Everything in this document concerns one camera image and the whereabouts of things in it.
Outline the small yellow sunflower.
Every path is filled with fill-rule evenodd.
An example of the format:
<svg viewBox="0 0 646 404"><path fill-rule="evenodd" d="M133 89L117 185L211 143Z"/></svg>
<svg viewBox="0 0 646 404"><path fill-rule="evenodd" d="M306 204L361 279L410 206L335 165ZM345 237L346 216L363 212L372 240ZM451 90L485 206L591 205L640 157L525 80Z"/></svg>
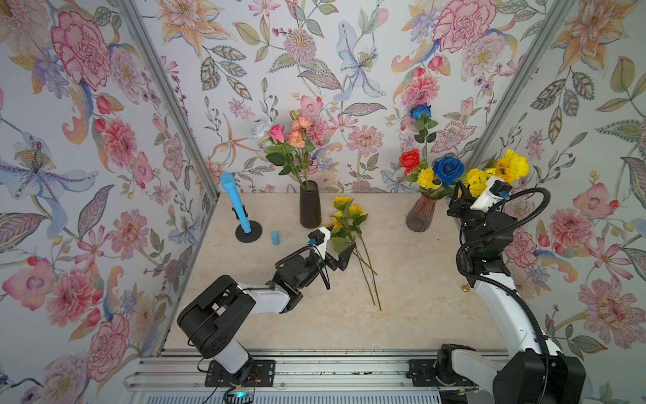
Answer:
<svg viewBox="0 0 646 404"><path fill-rule="evenodd" d="M335 251L335 249L334 249L335 245L341 244L342 246L344 246L346 243L347 244L354 243L353 240L352 240L352 237L351 237L350 230L349 230L349 221L343 220L343 229L341 229L341 231L337 232L337 233L332 232L332 224L327 226L327 227L331 231L331 245L332 245L332 248L333 248L334 251ZM356 245L356 248L354 250L353 257L357 258L358 261L359 261L359 258L358 258L358 255L357 255L357 245Z"/></svg>

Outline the large yellow sunflower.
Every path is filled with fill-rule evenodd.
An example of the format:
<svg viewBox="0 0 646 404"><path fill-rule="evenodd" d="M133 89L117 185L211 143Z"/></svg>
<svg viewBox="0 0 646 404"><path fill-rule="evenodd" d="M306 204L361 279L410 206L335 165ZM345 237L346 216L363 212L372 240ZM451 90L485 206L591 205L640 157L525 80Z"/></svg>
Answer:
<svg viewBox="0 0 646 404"><path fill-rule="evenodd" d="M353 242L357 245L357 255L363 268L364 277L368 284L368 291L373 304L382 311L380 293L377 286L377 273L373 269L372 260L365 242L362 225L368 220L368 214L359 205L350 205L348 208L349 230Z"/></svg>

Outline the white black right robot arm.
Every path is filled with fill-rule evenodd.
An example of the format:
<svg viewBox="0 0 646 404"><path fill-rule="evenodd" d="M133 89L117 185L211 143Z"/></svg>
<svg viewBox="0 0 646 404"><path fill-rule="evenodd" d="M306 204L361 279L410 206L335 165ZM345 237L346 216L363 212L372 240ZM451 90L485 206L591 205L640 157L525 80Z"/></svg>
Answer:
<svg viewBox="0 0 646 404"><path fill-rule="evenodd" d="M437 353L435 376L443 383L467 380L494 403L578 403L585 386L584 366L548 340L501 257L513 232L550 201L548 190L535 188L533 193L543 199L521 220L502 212L506 200L498 197L474 198L463 191L450 200L447 213L459 219L461 230L457 270L486 303L509 360L501 365L466 345L444 343Z"/></svg>

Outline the black cylindrical vase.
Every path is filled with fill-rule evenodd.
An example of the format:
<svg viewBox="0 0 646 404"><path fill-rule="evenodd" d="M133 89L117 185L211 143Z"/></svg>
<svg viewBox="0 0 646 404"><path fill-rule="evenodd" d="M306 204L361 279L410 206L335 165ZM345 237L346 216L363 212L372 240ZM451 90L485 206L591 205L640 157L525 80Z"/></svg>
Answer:
<svg viewBox="0 0 646 404"><path fill-rule="evenodd" d="M321 225L321 198L318 184L308 180L306 187L299 193L299 222L308 229Z"/></svg>

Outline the brown glass vase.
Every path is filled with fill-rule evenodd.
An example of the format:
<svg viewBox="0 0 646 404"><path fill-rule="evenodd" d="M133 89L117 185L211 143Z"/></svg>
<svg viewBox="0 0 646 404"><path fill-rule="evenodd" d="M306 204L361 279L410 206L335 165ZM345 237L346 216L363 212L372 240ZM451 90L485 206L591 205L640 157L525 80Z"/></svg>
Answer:
<svg viewBox="0 0 646 404"><path fill-rule="evenodd" d="M421 194L405 219L405 225L413 232L425 232L432 225L437 199Z"/></svg>

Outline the peach pink flowers cluster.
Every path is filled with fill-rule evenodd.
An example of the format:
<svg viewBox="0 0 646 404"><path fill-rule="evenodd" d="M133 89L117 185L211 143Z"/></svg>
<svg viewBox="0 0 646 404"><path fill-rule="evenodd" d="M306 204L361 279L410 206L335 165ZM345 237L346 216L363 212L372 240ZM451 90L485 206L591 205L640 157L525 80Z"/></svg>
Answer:
<svg viewBox="0 0 646 404"><path fill-rule="evenodd" d="M287 136L286 143L297 149L306 147L306 132L311 128L312 121L306 117L299 117L292 121L291 133Z"/></svg>

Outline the black microphone stand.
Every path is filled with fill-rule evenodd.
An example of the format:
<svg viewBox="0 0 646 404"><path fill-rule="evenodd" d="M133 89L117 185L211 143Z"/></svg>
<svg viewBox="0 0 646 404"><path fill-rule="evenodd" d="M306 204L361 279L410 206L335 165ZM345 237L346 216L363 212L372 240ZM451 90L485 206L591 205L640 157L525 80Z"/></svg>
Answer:
<svg viewBox="0 0 646 404"><path fill-rule="evenodd" d="M262 236L262 225L249 219L245 206L242 207L243 218L240 218L239 209L232 207L232 211L236 214L237 220L239 220L239 225L235 231L236 239L242 243L257 241Z"/></svg>

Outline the large blue rose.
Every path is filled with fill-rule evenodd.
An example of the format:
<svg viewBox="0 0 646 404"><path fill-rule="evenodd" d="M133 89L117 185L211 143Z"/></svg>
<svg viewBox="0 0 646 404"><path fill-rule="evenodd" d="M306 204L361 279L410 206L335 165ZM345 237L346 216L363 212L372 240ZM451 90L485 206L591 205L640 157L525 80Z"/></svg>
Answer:
<svg viewBox="0 0 646 404"><path fill-rule="evenodd" d="M433 164L436 177L445 185L453 184L464 174L464 164L455 157L445 156Z"/></svg>

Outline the small yellow flower left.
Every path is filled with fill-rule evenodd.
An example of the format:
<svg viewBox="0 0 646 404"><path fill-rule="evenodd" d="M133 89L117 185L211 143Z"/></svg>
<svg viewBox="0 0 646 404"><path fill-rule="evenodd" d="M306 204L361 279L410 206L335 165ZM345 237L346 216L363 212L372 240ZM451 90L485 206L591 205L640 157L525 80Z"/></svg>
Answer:
<svg viewBox="0 0 646 404"><path fill-rule="evenodd" d="M421 190L437 190L442 185L442 181L435 175L432 168L421 170L417 176L417 183Z"/></svg>

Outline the red rose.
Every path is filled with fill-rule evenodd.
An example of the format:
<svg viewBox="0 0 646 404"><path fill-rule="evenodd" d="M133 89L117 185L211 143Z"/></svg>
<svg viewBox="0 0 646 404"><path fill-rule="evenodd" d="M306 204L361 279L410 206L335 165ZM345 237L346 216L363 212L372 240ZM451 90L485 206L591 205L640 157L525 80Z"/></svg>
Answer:
<svg viewBox="0 0 646 404"><path fill-rule="evenodd" d="M412 149L400 155L400 166L405 170L405 176L409 176L420 163L421 153L418 149Z"/></svg>

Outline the pink rose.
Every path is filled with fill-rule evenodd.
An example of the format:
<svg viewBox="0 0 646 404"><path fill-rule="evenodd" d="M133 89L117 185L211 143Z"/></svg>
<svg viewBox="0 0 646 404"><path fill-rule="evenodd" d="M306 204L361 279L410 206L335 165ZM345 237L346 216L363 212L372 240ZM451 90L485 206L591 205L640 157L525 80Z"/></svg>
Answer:
<svg viewBox="0 0 646 404"><path fill-rule="evenodd" d="M268 135L272 139L272 142L274 144L285 143L284 128L281 125L272 126L271 129L269 130Z"/></svg>

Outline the small tall blue rose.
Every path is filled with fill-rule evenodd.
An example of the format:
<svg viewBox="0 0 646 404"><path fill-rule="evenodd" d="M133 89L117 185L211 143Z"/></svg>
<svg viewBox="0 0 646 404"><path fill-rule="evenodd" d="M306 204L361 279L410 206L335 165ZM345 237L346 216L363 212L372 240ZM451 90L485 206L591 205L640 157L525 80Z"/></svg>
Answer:
<svg viewBox="0 0 646 404"><path fill-rule="evenodd" d="M432 117L432 111L428 104L419 104L410 111L410 117L414 120L423 120Z"/></svg>

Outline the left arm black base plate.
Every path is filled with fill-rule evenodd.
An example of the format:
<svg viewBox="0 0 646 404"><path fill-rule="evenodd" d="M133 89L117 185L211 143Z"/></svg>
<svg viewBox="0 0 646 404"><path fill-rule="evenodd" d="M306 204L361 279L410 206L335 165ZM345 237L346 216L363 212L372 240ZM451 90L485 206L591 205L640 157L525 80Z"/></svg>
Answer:
<svg viewBox="0 0 646 404"><path fill-rule="evenodd" d="M205 386L273 387L275 375L275 360L250 359L235 373L229 373L218 362L212 360L206 373Z"/></svg>

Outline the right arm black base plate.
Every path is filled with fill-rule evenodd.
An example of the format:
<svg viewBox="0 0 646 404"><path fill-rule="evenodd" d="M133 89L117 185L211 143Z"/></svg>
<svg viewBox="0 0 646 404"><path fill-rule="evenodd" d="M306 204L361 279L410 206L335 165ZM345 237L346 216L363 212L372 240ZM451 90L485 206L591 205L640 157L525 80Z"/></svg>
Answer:
<svg viewBox="0 0 646 404"><path fill-rule="evenodd" d="M447 370L440 369L437 360L409 360L409 369L406 378L412 381L414 387L437 388L475 388L471 380L460 375L449 374Z"/></svg>

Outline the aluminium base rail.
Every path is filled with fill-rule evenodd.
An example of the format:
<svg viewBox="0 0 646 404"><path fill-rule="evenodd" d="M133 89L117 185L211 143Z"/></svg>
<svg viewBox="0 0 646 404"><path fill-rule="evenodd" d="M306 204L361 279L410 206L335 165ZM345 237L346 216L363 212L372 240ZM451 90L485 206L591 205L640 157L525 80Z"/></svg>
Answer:
<svg viewBox="0 0 646 404"><path fill-rule="evenodd" d="M188 349L140 360L129 403L491 403L472 380L432 375L428 350L257 350L242 386Z"/></svg>

